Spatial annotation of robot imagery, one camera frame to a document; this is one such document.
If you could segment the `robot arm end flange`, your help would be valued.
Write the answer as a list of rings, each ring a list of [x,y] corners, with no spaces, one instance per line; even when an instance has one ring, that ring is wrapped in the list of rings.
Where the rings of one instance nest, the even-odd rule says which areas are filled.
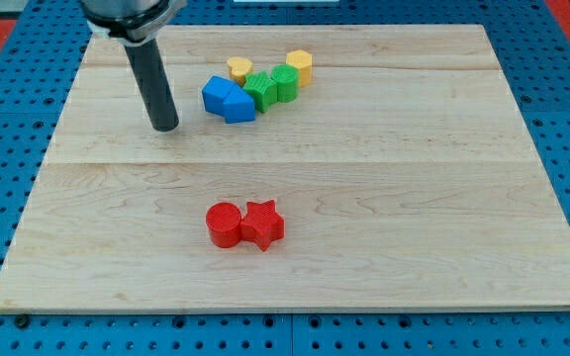
[[[186,7],[186,0],[80,0],[94,35],[139,46],[154,39]]]

